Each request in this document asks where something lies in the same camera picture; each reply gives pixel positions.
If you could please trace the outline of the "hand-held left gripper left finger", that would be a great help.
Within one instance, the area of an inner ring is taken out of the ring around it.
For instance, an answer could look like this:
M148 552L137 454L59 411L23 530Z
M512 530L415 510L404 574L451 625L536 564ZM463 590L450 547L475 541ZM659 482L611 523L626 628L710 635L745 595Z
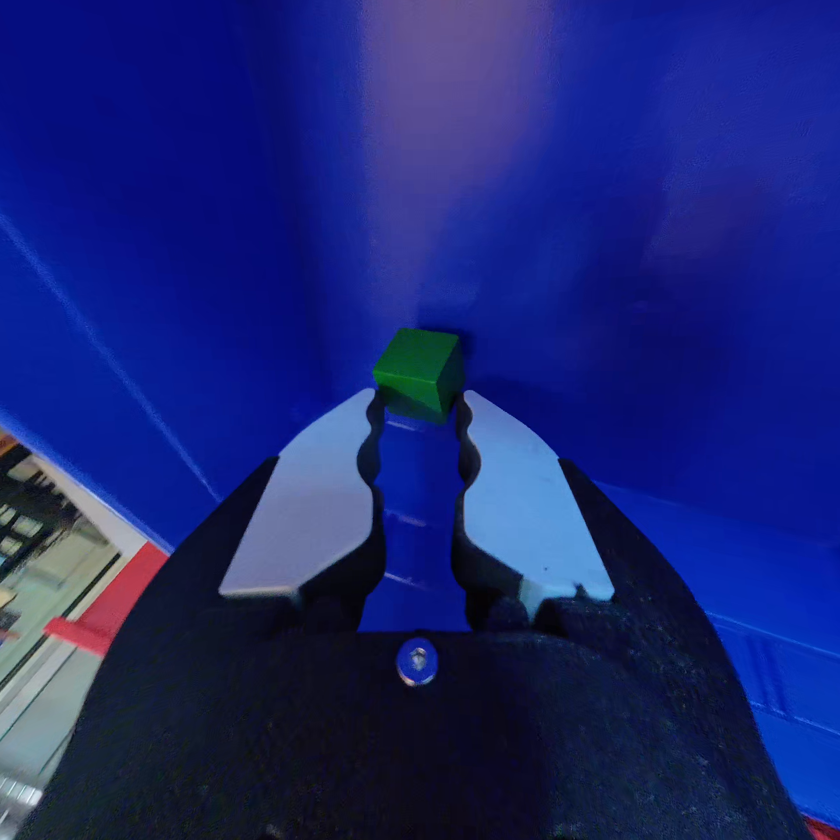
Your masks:
M364 388L279 453L218 587L227 598L340 601L362 611L385 572L384 402Z

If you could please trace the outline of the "small green block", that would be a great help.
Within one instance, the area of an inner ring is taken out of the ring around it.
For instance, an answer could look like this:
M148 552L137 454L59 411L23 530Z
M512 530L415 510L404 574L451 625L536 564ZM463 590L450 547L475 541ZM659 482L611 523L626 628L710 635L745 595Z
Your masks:
M466 384L460 338L449 332L399 329L376 362L373 377L391 414L444 425Z

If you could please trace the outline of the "blue plastic bin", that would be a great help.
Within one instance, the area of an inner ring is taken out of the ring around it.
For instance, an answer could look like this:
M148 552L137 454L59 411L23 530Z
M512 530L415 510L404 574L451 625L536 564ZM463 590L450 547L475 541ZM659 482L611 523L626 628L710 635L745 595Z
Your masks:
M838 2L2 2L2 424L164 550L402 328L593 478L838 824Z

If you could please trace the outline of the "red cloth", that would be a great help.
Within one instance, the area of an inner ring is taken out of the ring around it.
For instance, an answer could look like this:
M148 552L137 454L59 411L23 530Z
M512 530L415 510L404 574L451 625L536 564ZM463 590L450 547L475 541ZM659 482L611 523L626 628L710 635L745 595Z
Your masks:
M152 542L108 563L89 587L65 610L51 618L43 634L99 658L114 638L169 555Z

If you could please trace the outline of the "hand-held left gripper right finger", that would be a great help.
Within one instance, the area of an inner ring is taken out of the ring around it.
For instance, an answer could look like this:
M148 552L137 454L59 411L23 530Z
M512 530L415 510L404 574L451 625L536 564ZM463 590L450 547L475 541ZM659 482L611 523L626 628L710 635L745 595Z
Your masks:
M560 458L529 426L474 390L456 401L458 495L451 567L472 622L498 598L532 622L549 599L615 594Z

